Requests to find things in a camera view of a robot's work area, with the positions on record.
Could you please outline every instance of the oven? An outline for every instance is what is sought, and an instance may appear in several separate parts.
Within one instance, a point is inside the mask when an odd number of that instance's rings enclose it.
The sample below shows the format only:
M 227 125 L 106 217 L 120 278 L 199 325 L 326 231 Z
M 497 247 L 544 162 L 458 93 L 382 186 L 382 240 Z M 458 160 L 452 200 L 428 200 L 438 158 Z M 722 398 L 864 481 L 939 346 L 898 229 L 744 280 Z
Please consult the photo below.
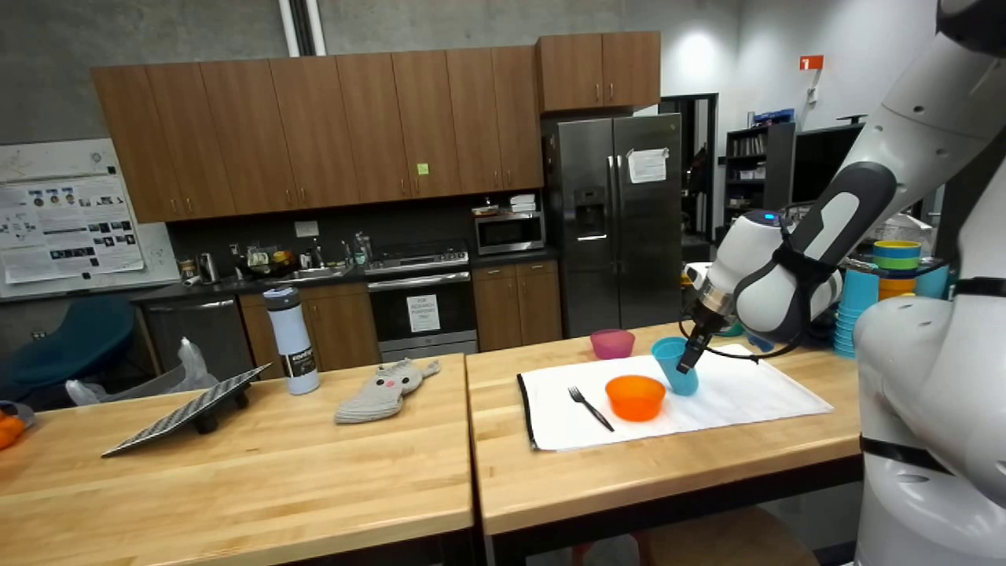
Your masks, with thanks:
M 477 352 L 467 255 L 369 263 L 382 361 Z

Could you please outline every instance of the backsplash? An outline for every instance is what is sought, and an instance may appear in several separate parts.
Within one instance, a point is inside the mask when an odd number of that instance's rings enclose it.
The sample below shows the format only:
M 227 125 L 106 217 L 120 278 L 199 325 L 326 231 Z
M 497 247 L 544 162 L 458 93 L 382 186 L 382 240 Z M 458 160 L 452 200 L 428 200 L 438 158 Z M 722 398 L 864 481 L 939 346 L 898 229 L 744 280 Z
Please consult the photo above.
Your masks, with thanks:
M 343 259 L 341 240 L 351 242 L 351 231 L 371 236 L 375 259 L 400 255 L 400 250 L 444 250 L 444 247 L 473 250 L 473 206 L 477 204 L 485 204 L 480 196 L 305 211 L 305 213 L 191 219 L 191 223 L 170 223 L 170 242 L 175 247 L 175 259 L 199 259 L 201 250 L 210 250 L 216 259 L 220 272 L 232 272 L 230 242 L 310 250 L 314 240 L 297 240 L 292 231 L 297 219 L 317 219 L 320 247 L 326 262 Z

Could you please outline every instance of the exit sign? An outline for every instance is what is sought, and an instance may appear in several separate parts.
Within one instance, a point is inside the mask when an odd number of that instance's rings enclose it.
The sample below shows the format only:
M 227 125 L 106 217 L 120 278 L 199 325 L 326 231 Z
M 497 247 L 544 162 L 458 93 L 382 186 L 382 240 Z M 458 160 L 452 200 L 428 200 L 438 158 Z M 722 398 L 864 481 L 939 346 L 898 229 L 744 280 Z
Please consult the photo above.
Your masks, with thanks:
M 823 53 L 800 56 L 795 70 L 823 70 Z

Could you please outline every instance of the orange bowl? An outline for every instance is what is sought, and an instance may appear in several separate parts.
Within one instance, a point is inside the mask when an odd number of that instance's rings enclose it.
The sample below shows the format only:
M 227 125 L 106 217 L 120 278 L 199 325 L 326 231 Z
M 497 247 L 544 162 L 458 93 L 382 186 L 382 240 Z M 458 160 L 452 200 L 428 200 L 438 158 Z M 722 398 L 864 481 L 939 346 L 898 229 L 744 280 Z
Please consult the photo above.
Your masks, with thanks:
M 667 388 L 646 375 L 624 375 L 606 381 L 606 401 L 626 420 L 652 420 L 664 408 Z

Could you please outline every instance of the whiteboard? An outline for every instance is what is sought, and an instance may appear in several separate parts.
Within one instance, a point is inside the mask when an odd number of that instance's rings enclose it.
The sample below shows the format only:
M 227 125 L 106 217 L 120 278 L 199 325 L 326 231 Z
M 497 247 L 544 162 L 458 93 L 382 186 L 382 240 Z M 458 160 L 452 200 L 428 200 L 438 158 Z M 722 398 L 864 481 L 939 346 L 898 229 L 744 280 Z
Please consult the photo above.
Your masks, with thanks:
M 178 282 L 106 138 L 0 148 L 0 298 Z

